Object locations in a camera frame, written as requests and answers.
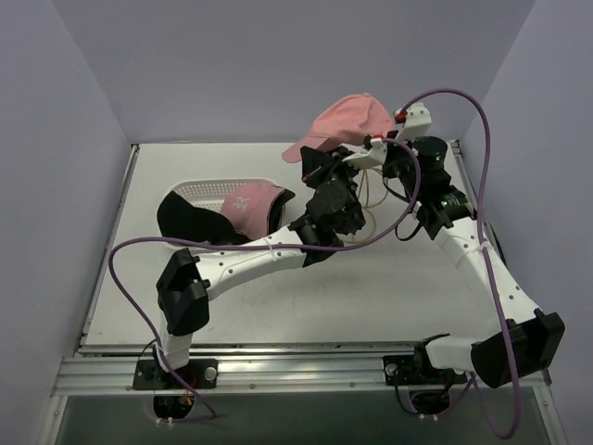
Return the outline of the gold wire hat stand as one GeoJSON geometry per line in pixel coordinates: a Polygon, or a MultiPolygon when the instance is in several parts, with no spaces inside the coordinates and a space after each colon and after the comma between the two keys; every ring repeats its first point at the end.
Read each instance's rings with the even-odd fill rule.
{"type": "Polygon", "coordinates": [[[344,241],[347,245],[361,244],[377,234],[378,220],[375,212],[389,198],[404,200],[404,197],[390,186],[389,179],[385,179],[377,167],[361,171],[356,197],[361,204],[365,225],[354,235],[346,235],[344,241]]]}

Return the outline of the plain pink baseball cap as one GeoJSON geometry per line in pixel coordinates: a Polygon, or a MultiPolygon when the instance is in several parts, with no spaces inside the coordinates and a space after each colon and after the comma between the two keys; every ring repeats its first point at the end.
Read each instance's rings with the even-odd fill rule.
{"type": "Polygon", "coordinates": [[[330,152],[343,144],[362,146],[367,135],[386,136],[396,129],[384,105],[368,93],[347,95],[319,115],[307,133],[282,154],[283,161],[301,161],[301,148],[307,146],[330,152]]]}

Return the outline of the pink cap with white logo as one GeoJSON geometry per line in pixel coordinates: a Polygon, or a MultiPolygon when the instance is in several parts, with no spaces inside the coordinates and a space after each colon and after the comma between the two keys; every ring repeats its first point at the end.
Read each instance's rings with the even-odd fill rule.
{"type": "Polygon", "coordinates": [[[268,181],[243,184],[225,198],[220,214],[240,235],[250,240],[262,238],[269,233],[272,206],[283,192],[268,181]]]}

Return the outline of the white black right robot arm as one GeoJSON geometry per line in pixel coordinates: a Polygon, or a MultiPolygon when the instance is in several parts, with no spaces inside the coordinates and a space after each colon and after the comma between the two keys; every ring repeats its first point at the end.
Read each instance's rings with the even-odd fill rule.
{"type": "Polygon", "coordinates": [[[467,337],[440,334],[423,341],[411,371],[430,383],[445,369],[476,374],[491,388],[515,376],[547,369],[565,331],[556,312],[545,313],[520,288],[487,239],[483,220],[445,169],[449,145],[423,136],[405,147],[389,143],[383,165],[397,178],[408,199],[418,203],[416,218],[431,240],[448,255],[485,318],[485,332],[467,337]]]}

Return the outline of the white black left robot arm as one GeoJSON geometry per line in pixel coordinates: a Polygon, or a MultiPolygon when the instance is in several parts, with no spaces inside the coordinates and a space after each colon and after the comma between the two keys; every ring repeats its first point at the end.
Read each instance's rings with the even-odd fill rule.
{"type": "Polygon", "coordinates": [[[282,223],[284,207],[295,194],[267,180],[240,185],[219,211],[195,207],[176,192],[161,202],[163,235],[215,248],[175,252],[157,281],[164,322],[153,376],[164,388],[185,381],[192,337],[208,323],[212,300],[267,274],[325,261],[344,246],[341,235],[365,225],[354,180],[363,154],[344,146],[330,152],[304,146],[300,154],[302,181],[314,193],[304,214],[288,225],[282,223]]]}

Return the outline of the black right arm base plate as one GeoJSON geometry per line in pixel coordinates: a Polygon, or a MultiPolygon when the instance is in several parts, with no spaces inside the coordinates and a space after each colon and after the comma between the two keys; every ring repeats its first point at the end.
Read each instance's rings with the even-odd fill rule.
{"type": "Polygon", "coordinates": [[[383,357],[384,378],[388,386],[446,386],[467,382],[466,375],[447,369],[435,369],[422,364],[412,355],[386,355],[383,357]]]}

